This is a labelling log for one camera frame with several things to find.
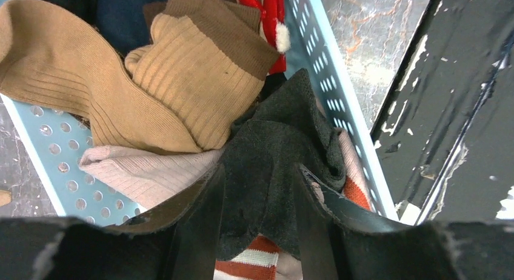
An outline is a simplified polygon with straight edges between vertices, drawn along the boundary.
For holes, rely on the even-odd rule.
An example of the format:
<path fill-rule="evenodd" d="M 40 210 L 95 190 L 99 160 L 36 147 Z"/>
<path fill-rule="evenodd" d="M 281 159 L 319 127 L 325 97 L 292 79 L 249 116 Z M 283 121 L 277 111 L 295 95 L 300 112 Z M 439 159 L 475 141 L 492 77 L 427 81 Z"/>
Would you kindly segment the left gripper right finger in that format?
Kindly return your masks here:
<path fill-rule="evenodd" d="M 298 165 L 293 186 L 305 279 L 512 279 L 513 222 L 411 226 L 370 212 Z"/>

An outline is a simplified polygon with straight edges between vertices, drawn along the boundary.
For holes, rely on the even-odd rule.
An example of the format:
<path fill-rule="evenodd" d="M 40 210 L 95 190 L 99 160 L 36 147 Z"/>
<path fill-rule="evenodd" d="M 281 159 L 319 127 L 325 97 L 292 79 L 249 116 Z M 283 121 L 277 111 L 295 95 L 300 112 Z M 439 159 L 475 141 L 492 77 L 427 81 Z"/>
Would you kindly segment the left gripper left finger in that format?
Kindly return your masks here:
<path fill-rule="evenodd" d="M 1 219 L 2 279 L 212 279 L 224 201 L 218 165 L 122 225 Z"/>

